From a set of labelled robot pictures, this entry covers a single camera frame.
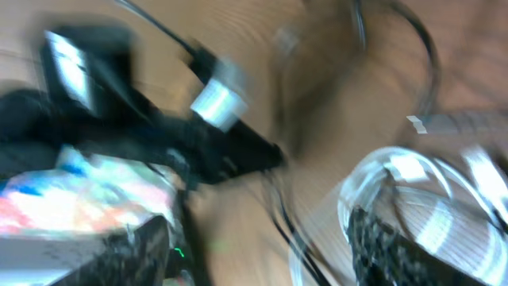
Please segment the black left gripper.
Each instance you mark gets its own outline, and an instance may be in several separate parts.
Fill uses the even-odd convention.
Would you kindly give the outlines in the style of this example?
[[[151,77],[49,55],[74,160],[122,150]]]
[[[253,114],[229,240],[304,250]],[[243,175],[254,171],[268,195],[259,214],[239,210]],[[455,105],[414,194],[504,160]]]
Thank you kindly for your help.
[[[132,31],[122,25],[51,25],[31,43],[44,90],[10,89],[1,97],[1,175],[51,168],[70,145],[98,154],[160,164],[187,185],[218,184],[283,163],[280,148],[235,114],[225,124],[194,107],[164,113],[133,83]]]

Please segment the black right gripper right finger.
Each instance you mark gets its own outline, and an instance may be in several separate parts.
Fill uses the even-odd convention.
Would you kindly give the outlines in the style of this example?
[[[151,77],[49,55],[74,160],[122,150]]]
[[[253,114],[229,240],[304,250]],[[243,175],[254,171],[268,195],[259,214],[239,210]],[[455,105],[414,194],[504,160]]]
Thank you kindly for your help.
[[[359,286],[481,286],[375,215],[353,208],[346,230]]]

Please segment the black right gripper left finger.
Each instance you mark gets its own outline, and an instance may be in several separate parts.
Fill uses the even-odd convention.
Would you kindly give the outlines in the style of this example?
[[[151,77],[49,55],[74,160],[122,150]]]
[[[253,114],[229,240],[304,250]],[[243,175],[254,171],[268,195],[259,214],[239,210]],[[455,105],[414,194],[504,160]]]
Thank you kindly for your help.
[[[135,230],[102,239],[104,252],[52,283],[53,286],[162,286],[170,234],[167,220],[154,216]]]

